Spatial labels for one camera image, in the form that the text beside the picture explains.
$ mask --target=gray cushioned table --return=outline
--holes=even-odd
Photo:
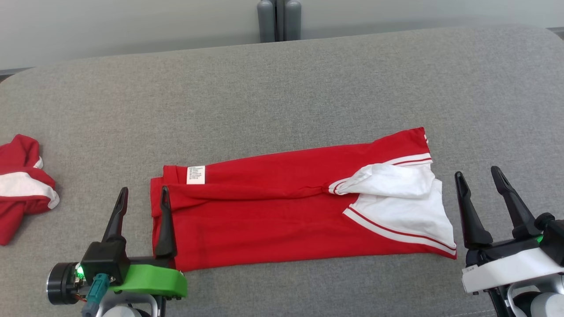
[[[149,179],[165,164],[371,142],[424,126],[459,259],[432,254],[266,263],[186,274],[168,316],[492,316],[464,293],[453,175],[508,239],[498,165],[535,215],[564,217],[564,42],[524,26],[367,36],[74,60],[0,84],[0,143],[42,145],[60,205],[0,248],[2,316],[79,316],[45,279],[99,240],[122,186],[128,255],[151,253]]]

